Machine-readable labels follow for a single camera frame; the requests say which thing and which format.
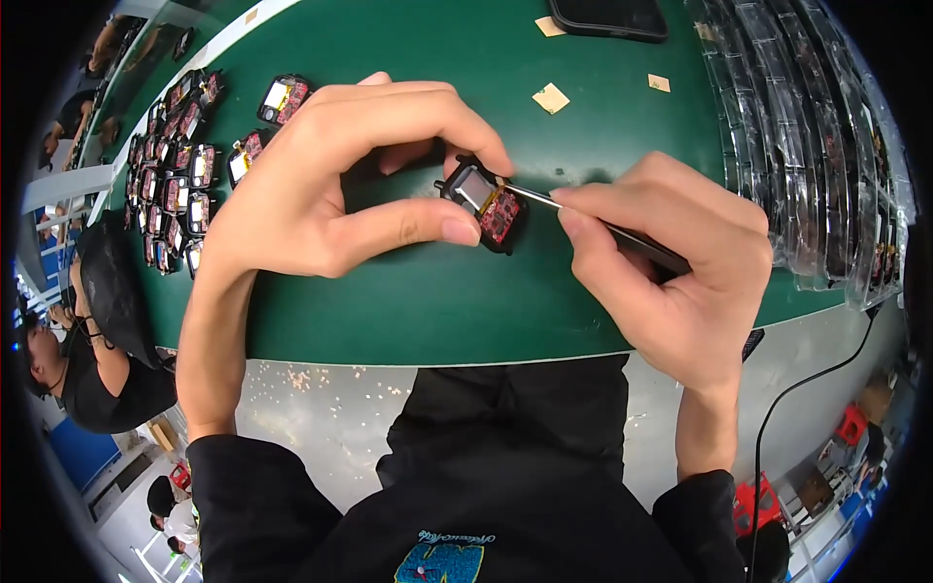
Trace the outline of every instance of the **smartphone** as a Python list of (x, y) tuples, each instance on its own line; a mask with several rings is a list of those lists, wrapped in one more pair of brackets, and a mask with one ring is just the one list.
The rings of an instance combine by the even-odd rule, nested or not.
[(571, 35), (667, 40), (667, 22), (655, 0), (550, 0), (550, 12), (558, 28)]

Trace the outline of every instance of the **black t-shirt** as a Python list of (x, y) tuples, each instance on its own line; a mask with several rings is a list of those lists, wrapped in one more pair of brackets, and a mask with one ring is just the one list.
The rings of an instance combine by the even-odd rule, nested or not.
[(130, 431), (176, 401), (174, 375), (167, 370), (152, 370), (128, 356), (130, 375), (117, 397), (111, 395), (101, 381), (97, 359), (84, 333), (70, 332), (63, 348), (67, 351), (68, 369), (62, 402), (68, 416), (82, 429), (99, 434)]
[(681, 482), (649, 515), (618, 471), (489, 426), (442, 439), (445, 456), (435, 448), (343, 517), (294, 453), (197, 439), (188, 464), (205, 580), (744, 581), (728, 472)]
[(878, 467), (884, 459), (884, 450), (886, 449), (884, 432), (881, 427), (874, 423), (869, 423), (866, 431), (869, 432), (869, 444), (865, 448), (865, 459), (870, 467)]
[(94, 101), (94, 90), (79, 91), (68, 98), (68, 101), (62, 105), (62, 111), (56, 121), (64, 129), (61, 139), (74, 140), (77, 134), (77, 126), (81, 125), (81, 106), (84, 102)]

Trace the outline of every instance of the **lap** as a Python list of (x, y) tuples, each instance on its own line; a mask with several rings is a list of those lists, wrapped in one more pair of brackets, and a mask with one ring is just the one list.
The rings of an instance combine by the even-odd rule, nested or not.
[(422, 368), (389, 432), (395, 450), (465, 423), (495, 423), (571, 453), (621, 460), (627, 354), (527, 365)]

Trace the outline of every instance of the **concrete floor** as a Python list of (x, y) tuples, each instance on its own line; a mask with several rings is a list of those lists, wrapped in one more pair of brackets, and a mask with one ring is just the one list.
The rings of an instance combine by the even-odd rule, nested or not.
[[(777, 394), (848, 358), (867, 325), (864, 314), (840, 307), (766, 329), (745, 363), (736, 479), (754, 474), (755, 438)], [(903, 312), (889, 301), (855, 362), (781, 402), (762, 443), (762, 468), (771, 479), (826, 442), (845, 404), (873, 370), (893, 361), (903, 338)], [(676, 482), (674, 433), (680, 390), (637, 354), (624, 370), (631, 387), (625, 482), (650, 508)], [(386, 431), (401, 411), (414, 376), (413, 368), (249, 361), (237, 427), (243, 436), (297, 453), (318, 489), (345, 511), (380, 488), (374, 467), (388, 453)]]

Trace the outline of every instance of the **red plastic stool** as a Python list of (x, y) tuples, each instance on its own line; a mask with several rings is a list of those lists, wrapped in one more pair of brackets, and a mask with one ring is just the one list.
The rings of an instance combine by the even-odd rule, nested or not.
[[(732, 521), (738, 536), (752, 534), (752, 514), (755, 512), (755, 481), (739, 484), (735, 487), (735, 500), (732, 502)], [(781, 518), (781, 507), (777, 503), (777, 494), (771, 483), (761, 472), (761, 498), (759, 498), (759, 528), (770, 521)]]
[(174, 482), (175, 486), (178, 486), (182, 490), (187, 490), (188, 486), (191, 485), (191, 475), (188, 473), (188, 469), (184, 464), (178, 464), (172, 468), (172, 473), (169, 474), (169, 479)]
[(855, 403), (849, 403), (842, 412), (842, 421), (836, 427), (836, 435), (849, 445), (856, 445), (868, 425), (869, 420), (865, 418), (865, 413)]

